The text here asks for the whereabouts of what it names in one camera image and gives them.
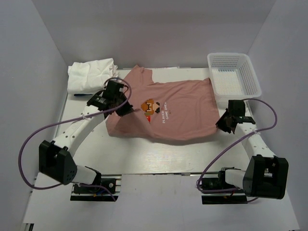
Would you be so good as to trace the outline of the white t-shirt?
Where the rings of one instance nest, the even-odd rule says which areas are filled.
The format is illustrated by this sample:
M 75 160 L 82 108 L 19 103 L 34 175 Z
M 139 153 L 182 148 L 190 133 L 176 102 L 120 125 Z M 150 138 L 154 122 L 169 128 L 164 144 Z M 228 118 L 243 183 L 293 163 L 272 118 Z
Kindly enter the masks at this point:
M 74 62 L 68 67 L 68 94 L 92 94 L 104 87 L 104 82 L 117 77 L 117 65 L 112 58 Z

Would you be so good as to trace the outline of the pink printed t-shirt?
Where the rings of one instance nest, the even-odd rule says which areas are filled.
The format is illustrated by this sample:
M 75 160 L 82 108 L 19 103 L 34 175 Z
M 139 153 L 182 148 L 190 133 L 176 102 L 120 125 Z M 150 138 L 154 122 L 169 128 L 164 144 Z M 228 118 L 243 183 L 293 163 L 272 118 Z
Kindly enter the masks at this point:
M 188 141 L 217 132 L 219 119 L 210 79 L 154 82 L 152 70 L 135 66 L 126 75 L 132 93 L 133 112 L 106 120 L 113 137 L 146 138 L 161 141 Z

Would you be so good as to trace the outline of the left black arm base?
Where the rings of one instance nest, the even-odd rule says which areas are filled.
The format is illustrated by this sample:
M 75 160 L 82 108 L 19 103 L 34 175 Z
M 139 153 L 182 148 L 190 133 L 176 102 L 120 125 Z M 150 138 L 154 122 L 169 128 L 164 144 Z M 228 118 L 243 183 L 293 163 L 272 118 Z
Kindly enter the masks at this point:
M 102 175 L 98 185 L 74 184 L 70 200 L 81 202 L 115 202 L 121 191 L 121 175 Z

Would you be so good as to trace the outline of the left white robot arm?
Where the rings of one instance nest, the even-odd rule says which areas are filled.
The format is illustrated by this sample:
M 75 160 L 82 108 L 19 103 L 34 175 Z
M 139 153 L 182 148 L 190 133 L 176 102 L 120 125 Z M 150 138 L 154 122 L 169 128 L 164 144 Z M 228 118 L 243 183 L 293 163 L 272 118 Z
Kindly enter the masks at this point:
M 85 184 L 91 192 L 97 192 L 102 186 L 100 172 L 77 165 L 74 155 L 88 135 L 109 115 L 124 116 L 133 112 L 126 93 L 131 93 L 127 81 L 117 77 L 108 79 L 104 88 L 87 101 L 80 117 L 71 119 L 70 126 L 52 141 L 40 144 L 40 173 L 63 185 Z

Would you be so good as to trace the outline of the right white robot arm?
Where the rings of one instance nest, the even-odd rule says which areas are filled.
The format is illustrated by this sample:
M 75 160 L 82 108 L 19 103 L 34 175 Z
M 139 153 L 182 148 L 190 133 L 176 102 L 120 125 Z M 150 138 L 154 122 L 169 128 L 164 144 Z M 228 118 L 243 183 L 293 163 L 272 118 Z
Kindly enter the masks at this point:
M 263 129 L 258 129 L 254 119 L 245 113 L 244 100 L 230 100 L 225 113 L 216 123 L 218 129 L 239 138 L 250 158 L 245 170 L 223 167 L 218 173 L 218 188 L 228 192 L 237 187 L 249 197 L 283 199 L 288 161 L 275 155 L 265 144 L 260 136 Z

